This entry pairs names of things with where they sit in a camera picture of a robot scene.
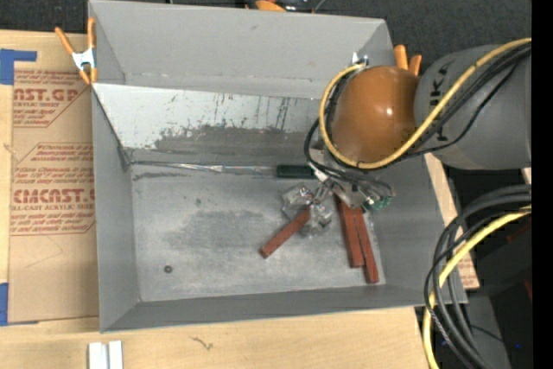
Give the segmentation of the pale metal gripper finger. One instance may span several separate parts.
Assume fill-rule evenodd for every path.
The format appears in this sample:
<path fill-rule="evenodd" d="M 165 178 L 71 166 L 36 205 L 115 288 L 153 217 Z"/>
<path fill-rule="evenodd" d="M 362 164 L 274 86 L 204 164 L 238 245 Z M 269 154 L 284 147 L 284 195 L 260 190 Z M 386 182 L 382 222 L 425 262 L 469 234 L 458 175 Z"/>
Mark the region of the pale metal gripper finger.
<path fill-rule="evenodd" d="M 282 194 L 282 211 L 285 215 L 297 215 L 313 199 L 313 192 L 304 184 L 298 184 L 285 190 Z"/>
<path fill-rule="evenodd" d="M 307 235 L 323 234 L 333 219 L 334 207 L 332 203 L 329 200 L 313 200 L 308 210 Z"/>

